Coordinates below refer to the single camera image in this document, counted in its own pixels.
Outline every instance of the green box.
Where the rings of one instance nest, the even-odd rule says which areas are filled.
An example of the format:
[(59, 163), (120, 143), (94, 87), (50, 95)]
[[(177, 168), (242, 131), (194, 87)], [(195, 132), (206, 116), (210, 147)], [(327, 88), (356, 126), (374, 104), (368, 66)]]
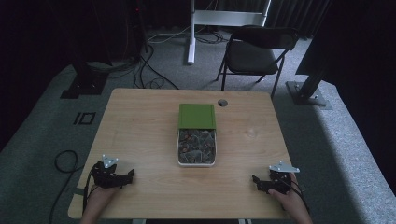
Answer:
[(210, 167), (215, 163), (214, 105), (179, 105), (177, 157), (180, 166)]

